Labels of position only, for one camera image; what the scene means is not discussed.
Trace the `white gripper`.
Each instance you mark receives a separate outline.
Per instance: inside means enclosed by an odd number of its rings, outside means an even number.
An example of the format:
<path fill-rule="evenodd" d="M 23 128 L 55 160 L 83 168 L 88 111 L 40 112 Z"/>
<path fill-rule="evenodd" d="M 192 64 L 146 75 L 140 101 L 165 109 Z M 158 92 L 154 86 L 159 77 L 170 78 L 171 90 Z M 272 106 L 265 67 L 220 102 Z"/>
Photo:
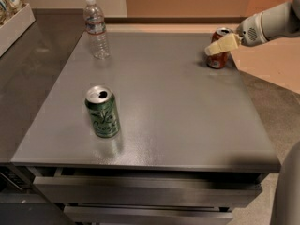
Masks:
<path fill-rule="evenodd" d="M 207 56 L 226 53 L 237 49 L 242 42 L 243 46 L 254 47 L 268 41 L 263 33 L 262 13 L 254 14 L 244 19 L 236 28 L 235 33 L 230 33 L 212 42 L 204 49 Z"/>

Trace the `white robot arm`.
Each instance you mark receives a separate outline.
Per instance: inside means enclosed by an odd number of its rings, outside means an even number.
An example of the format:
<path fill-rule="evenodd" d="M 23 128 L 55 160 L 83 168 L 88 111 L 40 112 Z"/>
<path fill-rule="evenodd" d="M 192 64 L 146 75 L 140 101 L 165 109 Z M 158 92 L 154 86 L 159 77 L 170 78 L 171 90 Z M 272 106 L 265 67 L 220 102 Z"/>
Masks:
<path fill-rule="evenodd" d="M 292 0 L 244 19 L 234 32 L 212 41 L 207 56 L 240 45 L 254 47 L 278 38 L 300 36 L 300 0 Z M 270 225 L 300 225 L 300 142 L 289 151 L 277 180 Z"/>

